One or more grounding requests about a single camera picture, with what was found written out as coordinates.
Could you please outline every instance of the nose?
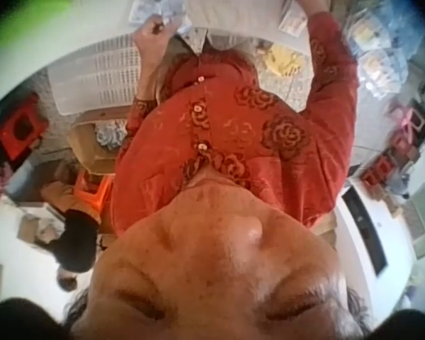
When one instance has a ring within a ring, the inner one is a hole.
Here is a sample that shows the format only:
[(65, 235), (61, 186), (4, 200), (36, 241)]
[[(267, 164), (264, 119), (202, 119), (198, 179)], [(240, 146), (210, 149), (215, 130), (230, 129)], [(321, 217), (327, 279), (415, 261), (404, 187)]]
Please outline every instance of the nose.
[(190, 216), (176, 228), (176, 249), (206, 268), (244, 268), (259, 249), (263, 228), (253, 216)]

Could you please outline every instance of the tiled floor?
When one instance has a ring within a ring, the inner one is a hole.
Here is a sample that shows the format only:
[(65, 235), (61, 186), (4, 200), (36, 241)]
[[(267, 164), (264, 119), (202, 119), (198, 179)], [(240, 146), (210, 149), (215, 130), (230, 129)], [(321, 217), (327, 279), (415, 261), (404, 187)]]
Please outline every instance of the tiled floor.
[[(206, 30), (196, 28), (184, 38), (195, 52), (200, 52), (205, 34)], [(299, 82), (296, 78), (276, 76), (266, 69), (261, 55), (254, 54), (253, 59), (259, 71), (261, 87), (274, 92), (295, 110), (301, 111), (305, 107), (310, 82)], [(42, 69), (29, 78), (25, 87), (40, 95), (40, 112), (50, 121), (49, 129), (39, 149), (42, 158), (48, 160), (72, 157), (65, 136), (79, 115), (62, 116), (57, 112), (46, 69)], [(397, 123), (385, 113), (390, 100), (391, 97), (387, 97), (379, 101), (373, 98), (365, 88), (361, 87), (359, 90), (356, 141), (352, 151), (351, 165), (365, 164), (384, 150), (390, 133), (397, 126)]]

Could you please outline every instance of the green object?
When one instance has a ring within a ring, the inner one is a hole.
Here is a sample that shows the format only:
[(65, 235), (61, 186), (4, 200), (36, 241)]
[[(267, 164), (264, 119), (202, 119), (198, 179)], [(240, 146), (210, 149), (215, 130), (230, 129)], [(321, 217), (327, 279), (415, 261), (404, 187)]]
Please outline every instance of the green object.
[(0, 18), (0, 47), (6, 47), (22, 36), (70, 8), (72, 0), (22, 0)]

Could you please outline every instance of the red floral shirt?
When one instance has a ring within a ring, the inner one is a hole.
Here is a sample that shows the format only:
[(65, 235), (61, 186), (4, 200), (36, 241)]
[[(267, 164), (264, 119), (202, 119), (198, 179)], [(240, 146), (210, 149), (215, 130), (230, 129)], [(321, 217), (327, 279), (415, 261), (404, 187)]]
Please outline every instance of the red floral shirt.
[(354, 138), (356, 61), (332, 16), (308, 23), (315, 76), (303, 112), (259, 88), (237, 52), (183, 55), (161, 104), (135, 101), (116, 165), (118, 234), (167, 205), (205, 165), (307, 227), (335, 206)]

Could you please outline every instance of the shirt button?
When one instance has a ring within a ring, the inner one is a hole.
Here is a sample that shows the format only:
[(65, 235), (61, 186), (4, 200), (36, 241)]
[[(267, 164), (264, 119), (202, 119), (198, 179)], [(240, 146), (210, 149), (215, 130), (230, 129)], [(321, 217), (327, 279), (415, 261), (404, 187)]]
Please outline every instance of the shirt button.
[(202, 151), (208, 150), (208, 146), (205, 143), (200, 143), (197, 148)]

